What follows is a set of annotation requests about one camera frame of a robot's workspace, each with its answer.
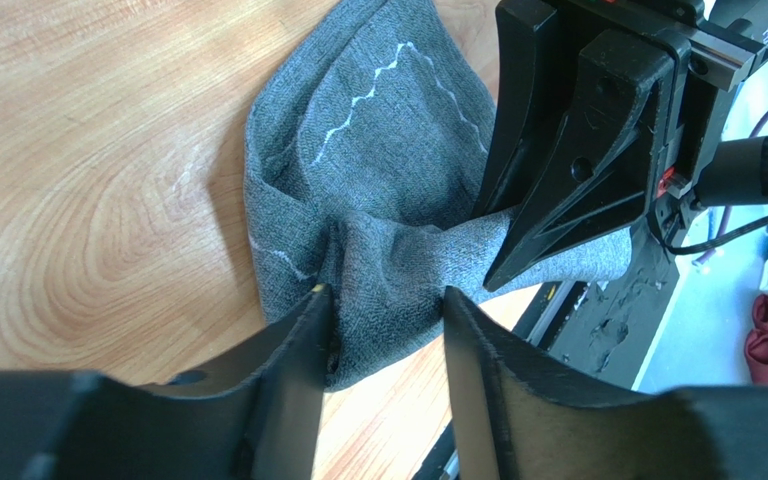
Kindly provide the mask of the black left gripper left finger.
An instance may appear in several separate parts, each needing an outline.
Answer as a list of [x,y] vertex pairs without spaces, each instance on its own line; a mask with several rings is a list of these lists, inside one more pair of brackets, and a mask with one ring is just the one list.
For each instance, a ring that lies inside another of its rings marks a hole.
[[331,289],[165,384],[0,371],[0,479],[308,479]]

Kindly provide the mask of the grey cloth napkin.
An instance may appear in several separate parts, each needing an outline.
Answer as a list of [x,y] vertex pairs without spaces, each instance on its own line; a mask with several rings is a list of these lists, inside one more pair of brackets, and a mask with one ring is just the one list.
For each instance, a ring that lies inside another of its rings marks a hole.
[[429,1],[343,1],[276,71],[246,123],[244,205],[264,317],[334,295],[326,370],[340,391],[442,331],[512,221],[472,218],[495,119]]

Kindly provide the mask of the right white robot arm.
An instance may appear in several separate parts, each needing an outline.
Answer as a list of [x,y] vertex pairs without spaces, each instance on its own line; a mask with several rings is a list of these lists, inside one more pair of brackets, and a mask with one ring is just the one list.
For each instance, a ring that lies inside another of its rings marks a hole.
[[[483,285],[630,226],[670,256],[704,207],[768,204],[768,134],[725,141],[768,62],[768,1],[503,1],[500,84],[473,213],[513,220]],[[768,121],[768,111],[764,115]]]

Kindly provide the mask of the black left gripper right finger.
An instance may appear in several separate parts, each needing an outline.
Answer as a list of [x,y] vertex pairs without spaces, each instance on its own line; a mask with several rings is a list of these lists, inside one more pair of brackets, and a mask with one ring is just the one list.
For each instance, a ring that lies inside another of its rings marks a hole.
[[518,338],[455,287],[443,324],[463,479],[768,479],[768,387],[624,389]]

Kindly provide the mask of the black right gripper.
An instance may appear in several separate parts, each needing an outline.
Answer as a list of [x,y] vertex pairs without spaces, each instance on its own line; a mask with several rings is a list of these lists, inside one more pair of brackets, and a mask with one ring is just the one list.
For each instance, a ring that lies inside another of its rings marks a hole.
[[471,216],[512,221],[483,285],[648,217],[691,213],[734,94],[768,59],[691,3],[503,1],[499,89]]

